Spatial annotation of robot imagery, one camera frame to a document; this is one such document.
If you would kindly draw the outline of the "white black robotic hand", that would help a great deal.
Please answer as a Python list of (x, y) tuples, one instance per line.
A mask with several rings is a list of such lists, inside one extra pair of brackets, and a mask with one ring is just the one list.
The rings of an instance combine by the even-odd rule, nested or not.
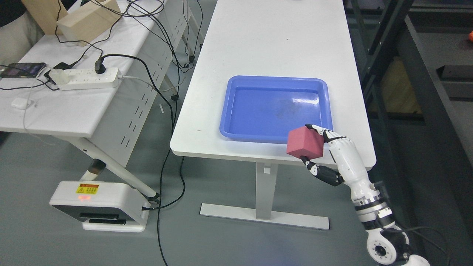
[(332, 130), (307, 123), (306, 128), (317, 132), (328, 143), (329, 151), (338, 168), (338, 174), (326, 167), (318, 166), (302, 156), (301, 160), (309, 172), (319, 180), (337, 186), (341, 183), (348, 185), (353, 202), (368, 198), (380, 198), (380, 193), (368, 178), (368, 172), (363, 165), (355, 143), (346, 136)]

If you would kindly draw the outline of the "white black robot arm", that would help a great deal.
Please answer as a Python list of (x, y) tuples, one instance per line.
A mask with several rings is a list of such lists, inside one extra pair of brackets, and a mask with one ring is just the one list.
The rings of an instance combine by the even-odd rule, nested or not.
[(392, 209), (373, 184), (352, 185), (350, 190), (358, 218), (368, 233), (368, 254), (378, 265), (430, 265), (413, 253), (406, 232), (396, 224)]

